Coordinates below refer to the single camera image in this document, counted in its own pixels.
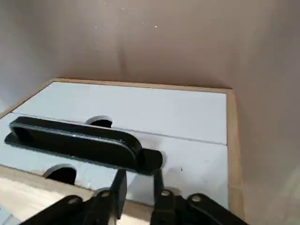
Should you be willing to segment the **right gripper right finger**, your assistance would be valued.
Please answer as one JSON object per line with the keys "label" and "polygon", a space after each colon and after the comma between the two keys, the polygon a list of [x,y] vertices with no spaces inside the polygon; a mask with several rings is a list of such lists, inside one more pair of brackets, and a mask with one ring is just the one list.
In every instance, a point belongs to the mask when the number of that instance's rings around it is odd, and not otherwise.
{"label": "right gripper right finger", "polygon": [[164,186],[162,171],[154,174],[151,225],[245,225],[235,214],[200,193],[186,199]]}

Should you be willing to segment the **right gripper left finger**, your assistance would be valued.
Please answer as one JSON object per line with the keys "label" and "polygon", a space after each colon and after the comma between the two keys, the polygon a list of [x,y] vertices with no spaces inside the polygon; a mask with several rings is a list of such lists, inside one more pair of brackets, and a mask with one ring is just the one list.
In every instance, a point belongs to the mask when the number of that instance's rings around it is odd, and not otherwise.
{"label": "right gripper left finger", "polygon": [[112,185],[84,201],[68,195],[36,215],[23,225],[115,225],[121,218],[127,194],[126,170],[119,169]]}

